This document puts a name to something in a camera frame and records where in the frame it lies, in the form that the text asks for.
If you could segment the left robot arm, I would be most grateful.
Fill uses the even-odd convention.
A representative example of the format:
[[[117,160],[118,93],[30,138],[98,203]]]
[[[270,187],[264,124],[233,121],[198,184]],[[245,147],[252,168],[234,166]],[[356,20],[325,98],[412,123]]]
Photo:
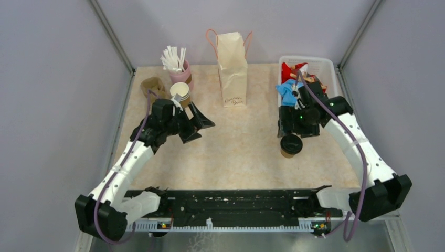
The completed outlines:
[[[167,138],[178,135],[183,143],[201,138],[199,130],[215,126],[193,102],[189,118],[175,99],[156,99],[141,124],[133,130],[124,152],[106,177],[88,195],[79,195],[75,211],[80,231],[100,238],[109,244],[119,244],[129,225],[152,213],[164,216],[168,202],[160,193],[144,191],[125,200],[124,197],[143,166],[152,158]]]

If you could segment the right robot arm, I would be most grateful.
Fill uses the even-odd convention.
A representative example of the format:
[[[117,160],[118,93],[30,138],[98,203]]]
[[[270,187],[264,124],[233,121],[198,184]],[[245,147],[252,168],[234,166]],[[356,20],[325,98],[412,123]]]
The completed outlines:
[[[308,210],[322,216],[329,208],[350,211],[367,222],[401,208],[412,181],[398,175],[377,153],[361,130],[353,108],[342,96],[329,98],[319,82],[285,82],[279,94],[278,133],[283,153],[302,151],[303,138],[317,137],[321,129],[341,148],[359,180],[359,189],[325,187],[308,201]]]

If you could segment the brown pulp cup carrier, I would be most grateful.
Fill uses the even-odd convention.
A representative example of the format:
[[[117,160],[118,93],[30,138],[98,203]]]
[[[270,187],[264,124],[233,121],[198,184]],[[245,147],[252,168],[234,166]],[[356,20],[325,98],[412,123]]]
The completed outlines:
[[[156,99],[165,99],[168,97],[165,86],[159,77],[150,77],[143,80],[140,88],[144,96],[150,98],[151,104],[153,104]]]

